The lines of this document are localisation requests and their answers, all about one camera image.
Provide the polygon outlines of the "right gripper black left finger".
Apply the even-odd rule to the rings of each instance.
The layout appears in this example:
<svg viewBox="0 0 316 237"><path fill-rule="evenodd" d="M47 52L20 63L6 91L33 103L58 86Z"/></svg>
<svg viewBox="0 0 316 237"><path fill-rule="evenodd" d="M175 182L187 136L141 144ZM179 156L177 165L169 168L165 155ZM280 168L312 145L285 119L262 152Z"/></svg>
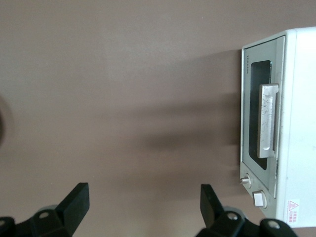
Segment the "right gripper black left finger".
<svg viewBox="0 0 316 237"><path fill-rule="evenodd" d="M78 183L54 208L15 226L16 237L72 237L89 210L89 185Z"/></svg>

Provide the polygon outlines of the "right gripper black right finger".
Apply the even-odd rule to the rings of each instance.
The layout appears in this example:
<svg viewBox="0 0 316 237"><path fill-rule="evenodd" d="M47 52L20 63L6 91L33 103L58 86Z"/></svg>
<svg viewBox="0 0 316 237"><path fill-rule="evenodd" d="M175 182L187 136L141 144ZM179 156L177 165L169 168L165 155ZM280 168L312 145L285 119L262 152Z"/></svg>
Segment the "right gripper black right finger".
<svg viewBox="0 0 316 237"><path fill-rule="evenodd" d="M205 223L198 237L260 237L260 227L248 220L244 212L223 206L210 184L200 188L200 212Z"/></svg>

